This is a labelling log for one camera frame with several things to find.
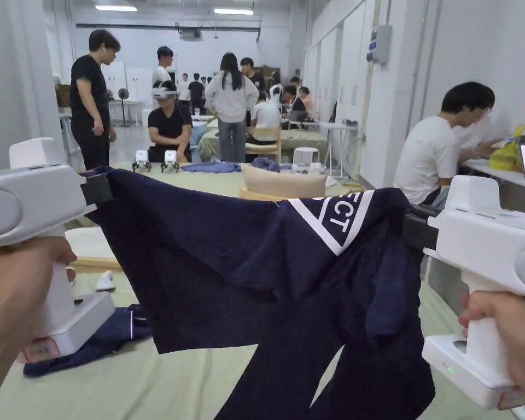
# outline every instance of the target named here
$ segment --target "stool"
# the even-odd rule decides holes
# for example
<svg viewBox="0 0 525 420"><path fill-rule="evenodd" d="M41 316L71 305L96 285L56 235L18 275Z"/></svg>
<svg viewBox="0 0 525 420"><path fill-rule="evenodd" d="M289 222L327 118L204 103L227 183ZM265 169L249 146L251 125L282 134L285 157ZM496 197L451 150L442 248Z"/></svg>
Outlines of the stool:
<svg viewBox="0 0 525 420"><path fill-rule="evenodd" d="M313 163L313 155L317 154L317 162L320 162L319 149L315 147L298 147L294 150L294 165L310 165Z"/></svg>

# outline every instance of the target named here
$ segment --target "white stripe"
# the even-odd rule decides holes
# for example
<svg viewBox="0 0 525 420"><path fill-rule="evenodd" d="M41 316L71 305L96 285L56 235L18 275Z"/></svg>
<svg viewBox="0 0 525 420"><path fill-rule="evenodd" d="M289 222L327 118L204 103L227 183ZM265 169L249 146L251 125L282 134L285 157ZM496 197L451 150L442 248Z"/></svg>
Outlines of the white stripe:
<svg viewBox="0 0 525 420"><path fill-rule="evenodd" d="M356 238L356 235L359 233L361 225L364 222L365 215L370 207L370 202L373 195L373 190L365 191L362 194L360 205L358 206L358 210L356 211L356 215L354 216L354 221L352 222L352 227L350 228L350 232L348 233L346 242L343 245L341 252L345 251L350 246L350 244Z"/></svg>
<svg viewBox="0 0 525 420"><path fill-rule="evenodd" d="M323 202L323 207L320 208L319 223L323 223L323 219L325 218L325 212L327 211L327 206L329 205L329 201L331 201L331 197L327 197L325 201Z"/></svg>
<svg viewBox="0 0 525 420"><path fill-rule="evenodd" d="M325 227L320 224L317 218L305 207L299 198L294 198L293 200L288 200L291 206L300 213L300 216L304 218L307 224L315 231L315 233L325 242L327 247L336 255L340 255L342 252L342 247L340 244L333 238Z"/></svg>

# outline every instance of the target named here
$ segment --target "electrical box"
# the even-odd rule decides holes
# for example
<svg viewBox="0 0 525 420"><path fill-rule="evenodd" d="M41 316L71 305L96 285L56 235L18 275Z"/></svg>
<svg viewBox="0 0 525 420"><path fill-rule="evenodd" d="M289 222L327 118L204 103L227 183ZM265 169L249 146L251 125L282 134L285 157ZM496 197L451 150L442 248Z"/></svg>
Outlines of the electrical box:
<svg viewBox="0 0 525 420"><path fill-rule="evenodd" d="M365 56L368 63L384 65L389 55L391 25L377 26L371 33L370 50Z"/></svg>

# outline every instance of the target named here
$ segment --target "red label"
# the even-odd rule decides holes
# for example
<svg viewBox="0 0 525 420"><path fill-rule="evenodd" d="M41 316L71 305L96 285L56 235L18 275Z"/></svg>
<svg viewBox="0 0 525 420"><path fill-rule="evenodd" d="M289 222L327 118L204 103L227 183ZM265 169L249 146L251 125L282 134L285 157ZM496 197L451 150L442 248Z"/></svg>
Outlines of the red label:
<svg viewBox="0 0 525 420"><path fill-rule="evenodd" d="M24 349L27 363L42 362L60 356L56 342L51 338L39 338Z"/></svg>

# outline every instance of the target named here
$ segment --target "black hair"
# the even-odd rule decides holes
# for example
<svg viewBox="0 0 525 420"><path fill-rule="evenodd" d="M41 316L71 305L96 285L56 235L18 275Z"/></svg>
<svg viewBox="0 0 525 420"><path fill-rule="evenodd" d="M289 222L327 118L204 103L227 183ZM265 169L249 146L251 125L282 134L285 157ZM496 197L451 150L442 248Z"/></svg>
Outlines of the black hair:
<svg viewBox="0 0 525 420"><path fill-rule="evenodd" d="M158 81L156 81L156 83L154 83L153 88L154 89L165 88L165 89L167 89L169 91L172 91L172 92L177 91L177 87L175 86L175 83L173 83L172 80L166 80L163 83L158 80Z"/></svg>
<svg viewBox="0 0 525 420"><path fill-rule="evenodd" d="M273 72L272 73L272 83L278 85L282 80L282 77L280 76L280 72Z"/></svg>
<svg viewBox="0 0 525 420"><path fill-rule="evenodd" d="M165 57L172 57L173 50L168 46L161 46L158 48L158 61Z"/></svg>
<svg viewBox="0 0 525 420"><path fill-rule="evenodd" d="M121 50L121 44L112 33L105 29L97 29L93 31L90 35L90 51L95 52L101 46L104 45L105 48L114 50L118 53Z"/></svg>
<svg viewBox="0 0 525 420"><path fill-rule="evenodd" d="M441 104L441 110L442 112L457 114L463 111L465 107L471 111L476 108L489 108L491 98L487 89L489 89L487 86L478 82L466 82L457 85L446 93Z"/></svg>
<svg viewBox="0 0 525 420"><path fill-rule="evenodd" d="M286 92L287 94L290 94L292 96L295 96L297 95L297 89L295 88L294 85L288 85L284 88L284 92Z"/></svg>
<svg viewBox="0 0 525 420"><path fill-rule="evenodd" d="M220 70L223 70L224 75L221 78L221 88L225 89L225 78L228 73L231 73L232 83L231 86L233 90L241 89L243 86L243 74L239 71L239 66L237 65L237 57L232 52L226 52L221 58Z"/></svg>
<svg viewBox="0 0 525 420"><path fill-rule="evenodd" d="M241 63L239 63L240 66L246 66L249 65L251 67L255 67L255 62L253 61L253 58L245 57L243 60L241 60Z"/></svg>

